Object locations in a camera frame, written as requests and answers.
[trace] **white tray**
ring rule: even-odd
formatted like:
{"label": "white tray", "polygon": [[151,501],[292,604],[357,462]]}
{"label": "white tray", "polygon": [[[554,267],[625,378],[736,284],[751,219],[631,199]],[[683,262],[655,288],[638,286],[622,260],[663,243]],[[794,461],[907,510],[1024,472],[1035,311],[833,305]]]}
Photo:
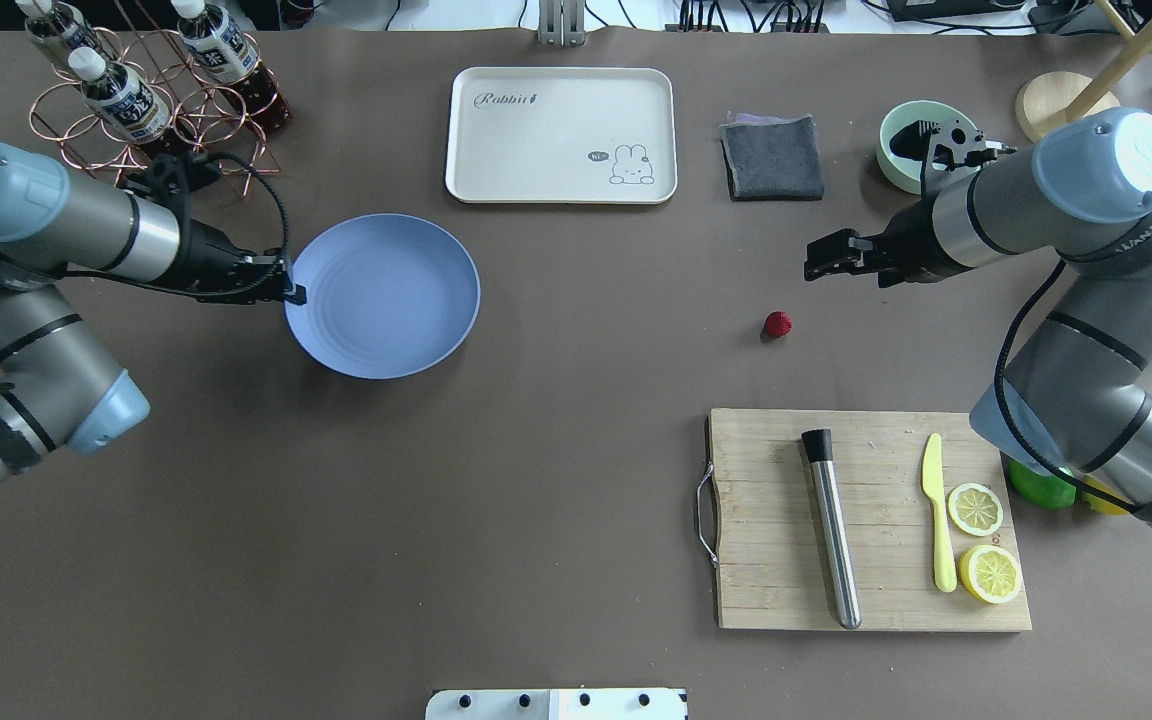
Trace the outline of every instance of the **white tray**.
{"label": "white tray", "polygon": [[679,185],[673,88],[650,68],[468,68],[447,190],[464,202],[655,204]]}

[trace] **lime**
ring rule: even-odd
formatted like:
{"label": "lime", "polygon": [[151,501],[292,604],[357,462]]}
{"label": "lime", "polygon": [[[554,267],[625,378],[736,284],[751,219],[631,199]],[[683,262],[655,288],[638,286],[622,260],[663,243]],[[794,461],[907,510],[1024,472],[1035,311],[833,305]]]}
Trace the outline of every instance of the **lime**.
{"label": "lime", "polygon": [[[1089,484],[1089,486],[1092,486],[1093,488],[1101,488],[1102,491],[1105,491],[1107,493],[1111,493],[1111,495],[1113,495],[1113,497],[1119,497],[1119,493],[1116,493],[1114,491],[1111,491],[1111,488],[1107,488],[1107,487],[1102,486],[1101,483],[1096,482],[1091,477],[1083,478],[1083,482],[1086,483],[1086,484]],[[1091,507],[1092,510],[1100,511],[1101,514],[1105,514],[1105,515],[1128,515],[1129,514],[1129,511],[1127,511],[1124,509],[1121,509],[1121,507],[1114,505],[1113,502],[1106,502],[1106,501],[1101,500],[1101,498],[1093,497],[1093,495],[1087,495],[1087,493],[1085,493],[1085,492],[1078,493],[1078,497],[1083,498],[1083,502],[1087,503],[1087,507]]]}
{"label": "lime", "polygon": [[1020,561],[1005,548],[978,544],[958,558],[958,577],[978,600],[1008,602],[1020,594]]}
{"label": "lime", "polygon": [[1016,488],[1016,495],[1048,510],[1069,507],[1078,495],[1071,484],[1053,475],[1039,475],[1010,457],[1007,460],[1007,482]]}
{"label": "lime", "polygon": [[946,501],[954,524],[969,536],[988,537],[1002,525],[1002,502],[992,488],[979,483],[963,483]]}

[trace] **bowl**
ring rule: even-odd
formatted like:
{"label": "bowl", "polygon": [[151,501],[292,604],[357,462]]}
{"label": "bowl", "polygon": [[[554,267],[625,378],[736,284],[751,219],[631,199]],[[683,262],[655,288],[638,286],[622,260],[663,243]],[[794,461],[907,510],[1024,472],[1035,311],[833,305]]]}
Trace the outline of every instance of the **bowl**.
{"label": "bowl", "polygon": [[365,379],[419,373],[452,355],[479,313],[479,272],[429,220],[362,215],[333,225],[291,266],[306,304],[285,304],[301,347]]}
{"label": "bowl", "polygon": [[878,126],[878,168],[882,169],[882,176],[887,177],[892,184],[901,188],[905,192],[922,195],[923,192],[923,162],[897,158],[887,146],[893,135],[900,132],[901,128],[916,122],[916,120],[932,120],[942,123],[947,120],[963,120],[972,128],[976,128],[972,119],[967,118],[958,109],[937,100],[910,100],[901,103],[888,111],[882,123]]}

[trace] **robotic arm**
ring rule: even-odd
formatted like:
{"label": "robotic arm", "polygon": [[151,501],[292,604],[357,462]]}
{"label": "robotic arm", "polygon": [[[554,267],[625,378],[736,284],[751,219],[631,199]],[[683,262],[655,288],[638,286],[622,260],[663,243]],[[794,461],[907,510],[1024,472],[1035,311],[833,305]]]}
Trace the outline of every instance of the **robotic arm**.
{"label": "robotic arm", "polygon": [[[113,276],[205,302],[305,302],[285,245],[259,256],[189,218],[189,190],[215,177],[196,156],[161,156],[129,194],[0,142],[0,480],[60,445],[99,450],[150,410],[56,279]],[[70,263],[96,272],[65,272]]]}
{"label": "robotic arm", "polygon": [[[1152,525],[1152,395],[1136,384],[1152,359],[1152,115],[1107,109],[979,172],[945,160],[983,147],[970,129],[930,132],[923,199],[877,236],[844,229],[810,243],[805,278],[940,282],[1054,247],[1079,276],[1007,364],[1007,406],[1039,455],[1094,473]],[[972,424],[1047,473],[1005,425],[992,389]]]}

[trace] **yellow knife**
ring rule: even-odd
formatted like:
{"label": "yellow knife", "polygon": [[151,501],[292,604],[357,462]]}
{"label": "yellow knife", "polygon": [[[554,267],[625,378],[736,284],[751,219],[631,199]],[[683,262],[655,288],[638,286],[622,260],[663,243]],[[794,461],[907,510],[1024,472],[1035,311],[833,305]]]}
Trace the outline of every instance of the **yellow knife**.
{"label": "yellow knife", "polygon": [[932,577],[941,592],[954,592],[958,579],[954,574],[954,551],[950,548],[950,520],[945,514],[940,433],[927,438],[927,449],[923,452],[923,495],[932,501]]}

